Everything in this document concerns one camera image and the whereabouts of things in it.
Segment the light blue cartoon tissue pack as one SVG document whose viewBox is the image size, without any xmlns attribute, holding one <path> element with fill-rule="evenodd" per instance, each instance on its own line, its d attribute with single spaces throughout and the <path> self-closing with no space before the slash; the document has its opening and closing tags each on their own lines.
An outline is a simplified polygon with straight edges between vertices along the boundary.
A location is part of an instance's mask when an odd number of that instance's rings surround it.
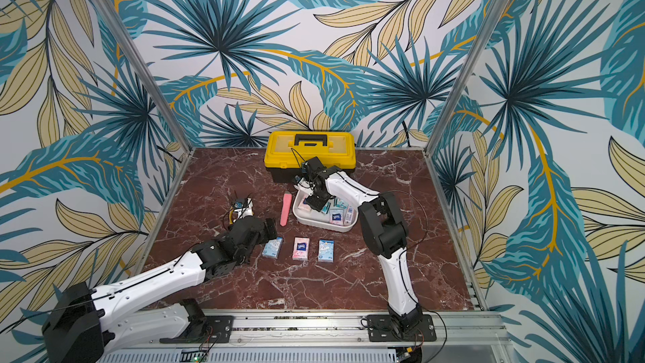
<svg viewBox="0 0 645 363">
<path fill-rule="evenodd" d="M 277 237 L 275 240 L 269 240 L 262 250 L 262 256 L 270 259 L 277 259 L 280 254 L 282 244 L 282 237 Z"/>
</svg>

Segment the white plastic storage box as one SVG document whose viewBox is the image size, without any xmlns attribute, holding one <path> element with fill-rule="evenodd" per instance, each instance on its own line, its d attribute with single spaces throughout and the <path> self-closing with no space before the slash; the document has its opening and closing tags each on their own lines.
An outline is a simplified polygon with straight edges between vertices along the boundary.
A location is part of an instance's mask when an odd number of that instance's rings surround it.
<svg viewBox="0 0 645 363">
<path fill-rule="evenodd" d="M 295 215 L 297 221 L 302 225 L 308 225 L 315 228 L 335 231 L 339 233 L 347 233 L 354 228 L 359 219 L 358 210 L 355 207 L 352 207 L 349 211 L 345 212 L 344 215 L 344 225 L 337 226 L 329 223 L 329 212 L 333 209 L 333 201 L 328 201 L 325 207 L 322 209 L 322 212 L 317 212 L 312 210 L 307 204 L 306 197 L 308 193 L 302 188 L 297 188 L 297 195 L 295 197 L 294 205 L 292 206 L 292 212 Z"/>
</svg>

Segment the pink tempo tissue pack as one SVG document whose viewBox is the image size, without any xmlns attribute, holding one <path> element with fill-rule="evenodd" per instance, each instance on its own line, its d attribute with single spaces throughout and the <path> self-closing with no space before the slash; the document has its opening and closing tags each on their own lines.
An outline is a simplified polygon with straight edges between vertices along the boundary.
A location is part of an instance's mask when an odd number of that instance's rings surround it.
<svg viewBox="0 0 645 363">
<path fill-rule="evenodd" d="M 344 209 L 331 209 L 329 212 L 329 223 L 331 223 L 332 225 L 343 226 L 344 215 Z"/>
<path fill-rule="evenodd" d="M 305 237 L 295 237 L 292 251 L 293 260 L 307 260 L 310 249 L 310 239 Z"/>
</svg>

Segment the blue white tissue pack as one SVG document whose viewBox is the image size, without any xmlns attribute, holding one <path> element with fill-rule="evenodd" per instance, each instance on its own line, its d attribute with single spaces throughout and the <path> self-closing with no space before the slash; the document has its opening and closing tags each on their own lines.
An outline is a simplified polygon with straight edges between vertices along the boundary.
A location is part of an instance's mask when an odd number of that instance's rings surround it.
<svg viewBox="0 0 645 363">
<path fill-rule="evenodd" d="M 319 262 L 333 262 L 334 249 L 335 243 L 333 240 L 319 240 L 317 260 Z"/>
</svg>

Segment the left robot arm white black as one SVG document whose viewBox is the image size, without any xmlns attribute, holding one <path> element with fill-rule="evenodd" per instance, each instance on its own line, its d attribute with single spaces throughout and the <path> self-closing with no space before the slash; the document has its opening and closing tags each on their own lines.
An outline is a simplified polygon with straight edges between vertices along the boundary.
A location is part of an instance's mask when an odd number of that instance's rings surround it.
<svg viewBox="0 0 645 363">
<path fill-rule="evenodd" d="M 162 266 L 108 285 L 69 287 L 42 326 L 49 361 L 97 362 L 144 343 L 222 339 L 224 332 L 208 321 L 194 299 L 163 309 L 149 306 L 230 274 L 250 260 L 255 247 L 276 237 L 273 219 L 249 215 Z"/>
</svg>

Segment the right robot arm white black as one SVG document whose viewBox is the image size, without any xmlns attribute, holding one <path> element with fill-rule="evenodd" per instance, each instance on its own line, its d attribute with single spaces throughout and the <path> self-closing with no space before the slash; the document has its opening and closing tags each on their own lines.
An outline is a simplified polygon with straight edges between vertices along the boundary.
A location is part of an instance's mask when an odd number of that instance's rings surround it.
<svg viewBox="0 0 645 363">
<path fill-rule="evenodd" d="M 386 281 L 391 331 L 399 338 L 410 334 L 422 321 L 423 309 L 407 267 L 409 228 L 396 196 L 369 189 L 341 168 L 324 166 L 317 157 L 302 163 L 297 187 L 316 211 L 334 198 L 357 211 L 364 243 L 378 257 Z"/>
</svg>

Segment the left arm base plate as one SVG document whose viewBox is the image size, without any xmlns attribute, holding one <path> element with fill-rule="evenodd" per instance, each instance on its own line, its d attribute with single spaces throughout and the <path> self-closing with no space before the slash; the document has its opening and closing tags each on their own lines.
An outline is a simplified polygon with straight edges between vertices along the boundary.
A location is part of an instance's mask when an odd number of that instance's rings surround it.
<svg viewBox="0 0 645 363">
<path fill-rule="evenodd" d="M 228 344 L 233 329 L 233 316 L 206 316 L 191 322 L 174 338 L 162 338 L 161 344 Z"/>
</svg>

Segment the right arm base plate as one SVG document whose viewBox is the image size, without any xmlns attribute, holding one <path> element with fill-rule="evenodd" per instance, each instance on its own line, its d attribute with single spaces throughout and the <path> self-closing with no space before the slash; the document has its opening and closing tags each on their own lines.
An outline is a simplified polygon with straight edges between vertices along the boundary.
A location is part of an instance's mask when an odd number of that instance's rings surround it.
<svg viewBox="0 0 645 363">
<path fill-rule="evenodd" d="M 421 320 L 406 327 L 389 314 L 370 314 L 360 320 L 370 342 L 434 342 L 438 339 L 433 320 L 423 314 Z"/>
</svg>

